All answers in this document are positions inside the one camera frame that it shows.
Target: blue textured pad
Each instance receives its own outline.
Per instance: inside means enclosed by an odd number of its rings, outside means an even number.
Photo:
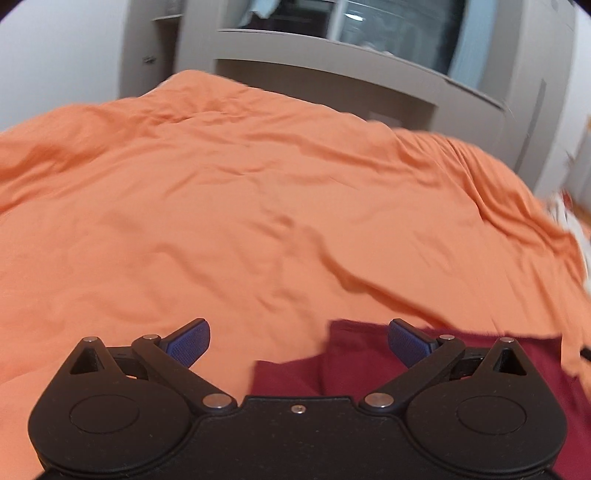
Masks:
[[[414,364],[433,353],[433,348],[429,343],[421,340],[394,321],[390,322],[388,346],[407,368],[411,368]]]
[[[207,351],[209,339],[209,324],[204,321],[169,340],[165,351],[177,362],[189,368]]]

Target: orange blanket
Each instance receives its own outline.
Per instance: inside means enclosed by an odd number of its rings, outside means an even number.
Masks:
[[[574,239],[460,141],[183,72],[138,99],[0,135],[0,465],[82,336],[129,345],[203,316],[194,366],[236,397],[256,359],[314,355],[329,319],[563,335],[591,395]]]

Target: triangular cutout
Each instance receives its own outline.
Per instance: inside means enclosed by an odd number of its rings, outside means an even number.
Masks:
[[[76,363],[70,370],[70,374],[79,375],[87,374],[90,372],[98,372],[103,370],[103,364],[100,363],[100,359],[93,348],[85,348]]]
[[[501,356],[496,361],[495,372],[512,375],[527,375],[522,367],[517,355],[510,348],[503,350]]]

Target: maroon cloth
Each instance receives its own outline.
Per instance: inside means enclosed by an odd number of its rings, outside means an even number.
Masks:
[[[450,330],[428,330],[437,337],[451,333],[467,346],[491,347],[496,337]],[[568,420],[566,443],[554,465],[564,480],[591,480],[591,404],[579,381],[560,368],[560,338],[519,338],[519,343],[544,377]],[[330,325],[326,351],[286,364],[257,362],[252,395],[312,397],[365,394],[402,374],[406,367],[393,355],[387,327],[336,320]]]

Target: blue gripper pad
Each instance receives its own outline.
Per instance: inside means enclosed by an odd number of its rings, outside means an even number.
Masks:
[[[209,339],[209,324],[204,319],[197,319],[163,338],[160,348],[189,368],[207,351]]]
[[[439,344],[404,320],[394,319],[390,322],[388,330],[388,346],[407,368],[411,368],[431,355]]]

